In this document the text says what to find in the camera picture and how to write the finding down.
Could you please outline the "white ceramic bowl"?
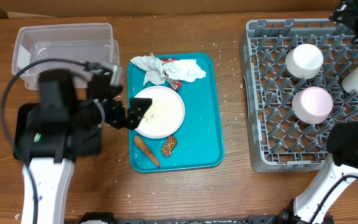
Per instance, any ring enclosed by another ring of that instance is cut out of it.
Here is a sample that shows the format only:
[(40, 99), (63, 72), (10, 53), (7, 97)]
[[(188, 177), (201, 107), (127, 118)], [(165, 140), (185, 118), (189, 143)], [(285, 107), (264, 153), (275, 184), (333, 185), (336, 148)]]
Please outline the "white ceramic bowl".
[(294, 77), (311, 79), (319, 73), (323, 60), (323, 53), (319, 48), (311, 44), (301, 44), (287, 54), (285, 65)]

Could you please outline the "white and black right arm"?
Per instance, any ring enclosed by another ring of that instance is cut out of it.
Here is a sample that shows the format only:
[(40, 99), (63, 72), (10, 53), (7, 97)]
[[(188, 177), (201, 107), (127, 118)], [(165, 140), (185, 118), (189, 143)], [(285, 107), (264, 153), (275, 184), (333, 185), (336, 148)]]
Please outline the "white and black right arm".
[[(351, 43), (358, 44), (358, 0), (341, 1), (329, 20), (353, 30)], [(323, 54), (318, 55), (317, 50), (313, 53), (312, 48), (311, 44), (302, 44), (289, 52), (285, 64), (294, 77), (317, 76)], [(358, 67), (343, 79), (342, 87), (358, 95)], [(301, 121), (319, 124), (331, 112), (333, 99), (325, 89), (312, 86), (297, 93), (291, 106)], [(329, 133), (326, 151), (328, 156), (307, 189), (267, 223), (323, 223), (329, 208), (358, 179), (358, 119), (336, 124)]]

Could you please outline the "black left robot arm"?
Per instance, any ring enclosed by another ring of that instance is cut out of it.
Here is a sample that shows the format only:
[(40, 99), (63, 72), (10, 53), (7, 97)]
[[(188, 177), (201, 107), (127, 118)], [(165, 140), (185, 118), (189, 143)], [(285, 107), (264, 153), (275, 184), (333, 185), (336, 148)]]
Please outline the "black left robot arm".
[(18, 110), (14, 156), (24, 163), (22, 223), (63, 223), (77, 157), (101, 152), (103, 124), (138, 127), (152, 104), (131, 98), (124, 108), (120, 67), (81, 62), (91, 76), (65, 68), (39, 74), (39, 102)]

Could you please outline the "pink bowl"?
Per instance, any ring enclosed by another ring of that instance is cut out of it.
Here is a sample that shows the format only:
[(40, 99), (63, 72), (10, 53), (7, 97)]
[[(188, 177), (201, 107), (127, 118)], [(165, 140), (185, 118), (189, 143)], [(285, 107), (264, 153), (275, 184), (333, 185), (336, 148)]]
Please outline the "pink bowl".
[(333, 99), (323, 88), (312, 86), (298, 92), (292, 99), (292, 108), (298, 119), (308, 124), (325, 121), (333, 109)]

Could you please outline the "large white plate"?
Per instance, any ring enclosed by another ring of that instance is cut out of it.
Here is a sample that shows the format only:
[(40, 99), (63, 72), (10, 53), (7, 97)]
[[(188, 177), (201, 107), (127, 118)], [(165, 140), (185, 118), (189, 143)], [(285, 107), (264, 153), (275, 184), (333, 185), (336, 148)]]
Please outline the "large white plate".
[(165, 138), (176, 132), (185, 118), (185, 105), (181, 96), (165, 86), (150, 86), (136, 94), (135, 98), (150, 98), (151, 106), (135, 129), (152, 139)]

